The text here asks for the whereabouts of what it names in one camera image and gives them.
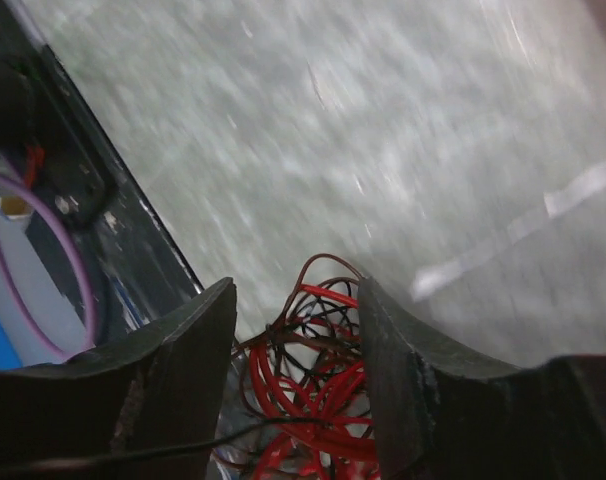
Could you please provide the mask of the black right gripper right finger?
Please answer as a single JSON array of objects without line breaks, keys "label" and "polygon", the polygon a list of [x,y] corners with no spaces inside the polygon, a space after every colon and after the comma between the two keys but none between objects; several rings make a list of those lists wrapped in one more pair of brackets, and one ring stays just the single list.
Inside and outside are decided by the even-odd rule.
[{"label": "black right gripper right finger", "polygon": [[371,278],[361,348],[385,479],[606,479],[606,355],[519,368],[416,318]]}]

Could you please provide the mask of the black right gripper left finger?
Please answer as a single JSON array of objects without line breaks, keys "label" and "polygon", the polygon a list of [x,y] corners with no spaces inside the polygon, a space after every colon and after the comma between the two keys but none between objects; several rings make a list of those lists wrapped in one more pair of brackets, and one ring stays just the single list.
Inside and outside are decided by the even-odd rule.
[{"label": "black right gripper left finger", "polygon": [[0,479],[204,478],[208,452],[76,471],[42,464],[211,440],[236,318],[236,286],[224,278],[65,363],[0,371]]}]

